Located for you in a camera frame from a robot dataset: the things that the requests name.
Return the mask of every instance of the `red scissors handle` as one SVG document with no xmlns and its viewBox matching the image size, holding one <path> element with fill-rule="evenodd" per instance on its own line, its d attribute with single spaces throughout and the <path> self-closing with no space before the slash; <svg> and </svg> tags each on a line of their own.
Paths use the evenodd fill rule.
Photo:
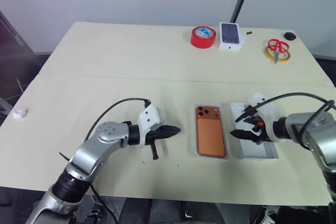
<svg viewBox="0 0 336 224">
<path fill-rule="evenodd" d="M 288 52 L 289 45 L 286 42 L 283 42 L 278 39 L 270 39 L 268 41 L 268 47 L 272 51 L 277 51 L 277 52 Z"/>
</svg>

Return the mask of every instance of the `scissors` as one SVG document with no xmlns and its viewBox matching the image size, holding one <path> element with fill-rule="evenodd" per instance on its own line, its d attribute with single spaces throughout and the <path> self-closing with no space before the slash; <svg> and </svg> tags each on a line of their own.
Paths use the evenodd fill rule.
<svg viewBox="0 0 336 224">
<path fill-rule="evenodd" d="M 268 48 L 274 52 L 274 62 L 276 64 L 279 60 L 279 53 L 288 53 L 289 45 L 278 39 L 270 39 L 268 41 Z"/>
</svg>

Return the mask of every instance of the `phone case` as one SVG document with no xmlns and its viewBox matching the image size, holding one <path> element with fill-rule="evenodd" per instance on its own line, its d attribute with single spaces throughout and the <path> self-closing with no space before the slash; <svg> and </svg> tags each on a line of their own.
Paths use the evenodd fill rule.
<svg viewBox="0 0 336 224">
<path fill-rule="evenodd" d="M 223 158 L 226 147 L 218 107 L 197 106 L 195 113 L 198 154 Z"/>
</svg>

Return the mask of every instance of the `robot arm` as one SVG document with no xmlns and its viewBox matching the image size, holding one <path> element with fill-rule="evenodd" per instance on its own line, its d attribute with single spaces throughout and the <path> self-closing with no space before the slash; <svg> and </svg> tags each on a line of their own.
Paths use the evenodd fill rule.
<svg viewBox="0 0 336 224">
<path fill-rule="evenodd" d="M 153 159 L 158 159 L 154 141 L 168 138 L 181 130 L 162 125 L 157 108 L 149 105 L 139 116 L 138 125 L 131 122 L 105 122 L 99 125 L 69 160 L 68 165 L 45 193 L 26 224 L 71 223 L 74 211 L 109 156 L 127 145 L 151 145 Z"/>
<path fill-rule="evenodd" d="M 336 201 L 336 121 L 333 116 L 321 110 L 320 113 L 296 113 L 284 117 L 272 103 L 254 109 L 265 101 L 267 99 L 262 94 L 254 94 L 243 114 L 236 119 L 238 122 L 245 118 L 244 122 L 253 124 L 253 131 L 257 134 L 243 130 L 233 130 L 231 134 L 257 144 L 291 139 L 310 150 L 323 172 L 333 201 Z M 310 123 L 301 131 L 308 120 Z"/>
</svg>

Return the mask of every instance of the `smartphone image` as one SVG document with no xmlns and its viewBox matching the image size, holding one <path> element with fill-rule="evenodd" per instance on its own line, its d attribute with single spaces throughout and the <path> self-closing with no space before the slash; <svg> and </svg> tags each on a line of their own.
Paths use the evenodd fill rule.
<svg viewBox="0 0 336 224">
<path fill-rule="evenodd" d="M 235 24 L 222 24 L 222 41 L 239 44 L 238 27 Z"/>
<path fill-rule="evenodd" d="M 218 107 L 197 106 L 195 113 L 198 154 L 208 157 L 224 157 L 226 148 Z"/>
</svg>

